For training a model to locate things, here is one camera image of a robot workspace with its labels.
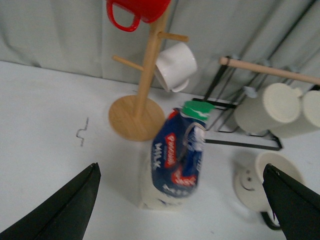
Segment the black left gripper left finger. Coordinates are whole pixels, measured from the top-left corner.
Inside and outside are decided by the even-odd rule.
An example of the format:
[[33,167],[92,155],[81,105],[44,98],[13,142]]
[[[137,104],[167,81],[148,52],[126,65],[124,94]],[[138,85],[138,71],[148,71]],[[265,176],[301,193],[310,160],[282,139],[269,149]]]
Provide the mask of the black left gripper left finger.
[[33,211],[0,233],[2,240],[82,240],[101,179],[92,163]]

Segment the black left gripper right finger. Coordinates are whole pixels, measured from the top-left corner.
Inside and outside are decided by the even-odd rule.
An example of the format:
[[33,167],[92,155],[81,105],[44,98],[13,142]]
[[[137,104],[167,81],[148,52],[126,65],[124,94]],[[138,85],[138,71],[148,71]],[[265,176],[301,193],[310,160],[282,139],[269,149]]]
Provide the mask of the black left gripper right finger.
[[320,238],[320,195],[268,163],[263,189],[287,240]]

